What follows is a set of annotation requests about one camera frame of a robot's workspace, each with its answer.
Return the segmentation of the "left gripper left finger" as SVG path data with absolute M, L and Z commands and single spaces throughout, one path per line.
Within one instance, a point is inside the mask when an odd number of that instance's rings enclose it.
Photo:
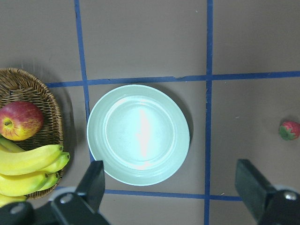
M 105 172 L 103 161 L 92 161 L 75 193 L 80 196 L 95 212 L 99 207 L 105 191 Z

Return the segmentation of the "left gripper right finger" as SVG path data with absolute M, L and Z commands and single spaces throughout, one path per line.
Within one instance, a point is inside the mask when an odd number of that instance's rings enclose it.
M 235 188 L 256 222 L 262 219 L 270 199 L 277 192 L 248 159 L 237 160 Z

